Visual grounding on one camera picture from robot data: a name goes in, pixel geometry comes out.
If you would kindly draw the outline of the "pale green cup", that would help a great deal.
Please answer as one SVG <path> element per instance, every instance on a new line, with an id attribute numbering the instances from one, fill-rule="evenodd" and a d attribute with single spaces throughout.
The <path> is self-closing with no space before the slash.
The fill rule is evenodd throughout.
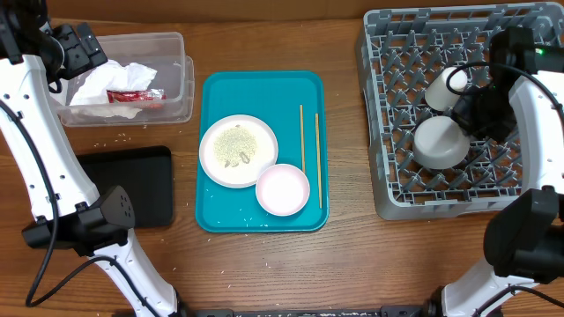
<path id="1" fill-rule="evenodd" d="M 455 67 L 444 69 L 426 89 L 425 101 L 432 109 L 442 112 L 446 111 L 448 108 L 453 107 L 460 98 L 459 95 L 452 93 L 446 86 L 447 78 L 455 70 Z M 458 71 L 450 79 L 450 87 L 457 92 L 463 92 L 467 84 L 468 77 L 463 70 Z"/>

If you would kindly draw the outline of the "grey bowl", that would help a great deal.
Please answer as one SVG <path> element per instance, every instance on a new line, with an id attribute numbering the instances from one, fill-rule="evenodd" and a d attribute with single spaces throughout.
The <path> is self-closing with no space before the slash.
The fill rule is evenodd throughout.
<path id="1" fill-rule="evenodd" d="M 447 116 L 423 121 L 413 136 L 415 160 L 430 169 L 447 169 L 459 164 L 470 149 L 470 138 Z"/>

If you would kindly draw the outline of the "wooden chopstick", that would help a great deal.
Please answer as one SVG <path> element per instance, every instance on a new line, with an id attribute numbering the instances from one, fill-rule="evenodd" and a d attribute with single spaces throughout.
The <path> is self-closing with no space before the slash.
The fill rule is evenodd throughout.
<path id="1" fill-rule="evenodd" d="M 301 138 L 301 170 L 306 173 L 306 160 L 305 160 L 305 134 L 304 134 L 304 114 L 303 105 L 300 104 L 300 138 Z"/>
<path id="2" fill-rule="evenodd" d="M 318 185 L 318 202 L 319 208 L 323 208 L 323 182 L 322 182 L 322 168 L 321 168 L 321 142 L 320 142 L 320 122 L 319 114 L 315 114 L 315 145 L 316 145 L 316 170 L 317 170 L 317 185 Z"/>

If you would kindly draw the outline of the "large white plate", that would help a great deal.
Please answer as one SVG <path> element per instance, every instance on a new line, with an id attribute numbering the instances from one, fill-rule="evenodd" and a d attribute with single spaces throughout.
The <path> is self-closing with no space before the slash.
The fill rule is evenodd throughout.
<path id="1" fill-rule="evenodd" d="M 278 140 L 260 119 L 229 115 L 208 128 L 199 146 L 205 174 L 226 188 L 247 188 L 278 159 Z"/>

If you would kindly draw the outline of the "small pink bowl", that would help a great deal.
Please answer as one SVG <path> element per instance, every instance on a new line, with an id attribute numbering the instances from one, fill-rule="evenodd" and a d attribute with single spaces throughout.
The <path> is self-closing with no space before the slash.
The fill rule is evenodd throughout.
<path id="1" fill-rule="evenodd" d="M 301 211 L 309 196 L 310 184 L 306 174 L 288 164 L 268 167 L 256 183 L 259 205 L 278 217 L 289 217 Z"/>

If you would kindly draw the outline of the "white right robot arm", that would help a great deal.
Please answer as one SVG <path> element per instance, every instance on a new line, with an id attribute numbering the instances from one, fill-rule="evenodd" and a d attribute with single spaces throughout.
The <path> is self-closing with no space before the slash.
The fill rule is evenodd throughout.
<path id="1" fill-rule="evenodd" d="M 464 66 L 450 67 L 427 88 L 438 115 L 413 141 L 417 161 L 433 169 L 458 164 L 472 138 L 520 138 L 521 194 L 493 217 L 483 258 L 435 291 L 424 316 L 498 316 L 521 292 L 563 275 L 563 50 L 536 43 L 531 29 L 510 26 L 490 40 L 491 81 L 467 84 Z"/>

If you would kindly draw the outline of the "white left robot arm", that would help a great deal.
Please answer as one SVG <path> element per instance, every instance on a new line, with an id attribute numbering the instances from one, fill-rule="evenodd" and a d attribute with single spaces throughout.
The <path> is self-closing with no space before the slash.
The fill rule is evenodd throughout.
<path id="1" fill-rule="evenodd" d="M 73 78 L 105 60 L 87 25 L 78 30 L 1 14 L 1 130 L 28 187 L 34 222 L 23 235 L 46 253 L 26 298 L 37 306 L 54 295 L 34 295 L 57 248 L 74 249 L 97 264 L 137 316 L 187 316 L 176 289 L 141 248 L 126 191 L 100 195 L 71 149 L 52 108 L 51 83 Z"/>

